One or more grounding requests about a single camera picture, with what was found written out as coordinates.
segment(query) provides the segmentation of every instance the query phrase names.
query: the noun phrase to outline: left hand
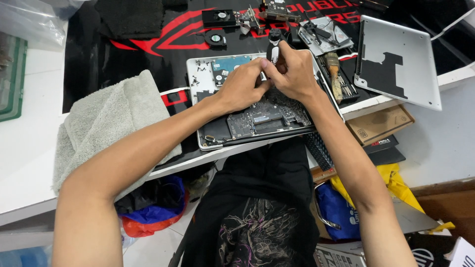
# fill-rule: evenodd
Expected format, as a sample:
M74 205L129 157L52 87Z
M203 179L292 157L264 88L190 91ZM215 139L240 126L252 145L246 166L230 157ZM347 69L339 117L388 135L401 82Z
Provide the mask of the left hand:
M239 66L227 77L221 89L214 95L226 113L243 110L258 102L272 86L269 80L256 87L260 82L261 57Z

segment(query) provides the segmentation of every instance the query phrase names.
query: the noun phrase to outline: laptop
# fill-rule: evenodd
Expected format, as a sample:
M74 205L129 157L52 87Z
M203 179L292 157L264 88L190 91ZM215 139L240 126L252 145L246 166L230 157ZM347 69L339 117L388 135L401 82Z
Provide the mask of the laptop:
M205 97L216 93L234 69L258 57L265 58L266 54L188 59L186 66L192 104L195 105ZM322 79L321 70L315 58L313 58L313 73L317 83L323 85L322 90L327 93L334 108L343 118L325 79ZM264 73L261 73L261 79L266 79ZM314 131L315 125L304 106L286 97L274 87L249 108L224 115L205 124L197 131L197 136L199 148L210 151Z
M442 111L430 35L361 16L356 86Z

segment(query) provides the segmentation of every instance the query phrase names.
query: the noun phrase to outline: white tile floor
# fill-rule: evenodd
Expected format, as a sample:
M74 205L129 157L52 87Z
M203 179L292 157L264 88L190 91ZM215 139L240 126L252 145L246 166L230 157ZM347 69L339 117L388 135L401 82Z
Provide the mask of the white tile floor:
M218 160L216 166L222 169L225 159ZM209 174L214 177L215 169ZM129 248L123 250L124 267L165 267L178 248L198 201L189 203L183 217L167 229L155 232L152 236L139 238Z

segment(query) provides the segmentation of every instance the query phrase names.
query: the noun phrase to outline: right hand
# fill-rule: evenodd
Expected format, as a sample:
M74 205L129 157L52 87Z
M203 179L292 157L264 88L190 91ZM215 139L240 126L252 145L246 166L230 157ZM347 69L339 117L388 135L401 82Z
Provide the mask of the right hand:
M277 67L265 58L261 60L264 72L277 89L302 103L318 94L321 89L315 81L312 53L309 50L294 50L285 41L279 42L279 48L282 56Z

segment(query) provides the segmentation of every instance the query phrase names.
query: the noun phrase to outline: microfiber towel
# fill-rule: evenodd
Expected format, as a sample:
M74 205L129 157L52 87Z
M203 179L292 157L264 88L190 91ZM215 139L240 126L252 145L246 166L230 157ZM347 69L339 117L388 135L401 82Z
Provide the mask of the microfiber towel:
M149 70L75 102L59 127L53 177L55 194L59 194L66 177L92 156L122 137L169 117ZM159 164L179 154L181 145ZM115 200L142 185L151 172L121 192Z

